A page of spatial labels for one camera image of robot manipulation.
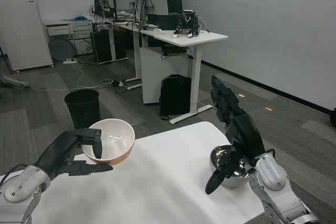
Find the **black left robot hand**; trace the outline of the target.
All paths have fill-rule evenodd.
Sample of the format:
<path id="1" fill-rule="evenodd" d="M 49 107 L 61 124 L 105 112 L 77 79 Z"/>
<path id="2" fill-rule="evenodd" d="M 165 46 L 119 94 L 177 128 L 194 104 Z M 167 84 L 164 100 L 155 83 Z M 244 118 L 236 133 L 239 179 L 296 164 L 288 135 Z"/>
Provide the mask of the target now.
<path id="1" fill-rule="evenodd" d="M 101 158 L 101 130 L 85 128 L 61 133 L 45 149 L 34 166 L 45 171 L 51 180 L 61 174 L 86 176 L 113 170 L 108 164 L 87 164 L 86 161 L 74 160 L 77 148 L 82 145 L 91 146 L 95 157 Z"/>

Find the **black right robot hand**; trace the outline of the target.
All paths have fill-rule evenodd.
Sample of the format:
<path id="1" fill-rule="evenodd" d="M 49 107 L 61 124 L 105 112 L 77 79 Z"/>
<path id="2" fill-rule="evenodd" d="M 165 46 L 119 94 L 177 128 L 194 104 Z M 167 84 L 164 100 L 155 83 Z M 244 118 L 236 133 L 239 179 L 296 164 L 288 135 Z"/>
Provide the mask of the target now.
<path id="1" fill-rule="evenodd" d="M 232 176 L 247 175 L 247 165 L 255 166 L 256 157 L 265 153 L 260 133 L 250 115 L 239 106 L 238 97 L 226 87 L 221 79 L 212 76 L 211 97 L 216 115 L 225 123 L 225 136 L 230 145 L 225 153 L 215 148 L 217 160 L 215 170 L 208 180 L 205 192 L 214 192 L 226 179 Z"/>

